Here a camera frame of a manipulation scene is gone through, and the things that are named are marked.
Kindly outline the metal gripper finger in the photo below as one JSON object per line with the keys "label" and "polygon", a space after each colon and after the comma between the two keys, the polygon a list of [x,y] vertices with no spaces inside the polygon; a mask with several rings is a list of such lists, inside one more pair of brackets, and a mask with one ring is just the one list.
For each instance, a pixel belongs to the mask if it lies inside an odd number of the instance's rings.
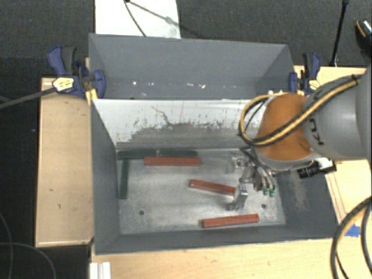
{"label": "metal gripper finger", "polygon": [[248,195],[246,184],[238,184],[234,190],[232,202],[227,205],[227,210],[242,210],[245,207]]}
{"label": "metal gripper finger", "polygon": [[235,169],[237,168],[238,163],[238,155],[236,153],[231,153],[227,156],[227,167],[226,167],[226,173],[234,173]]}

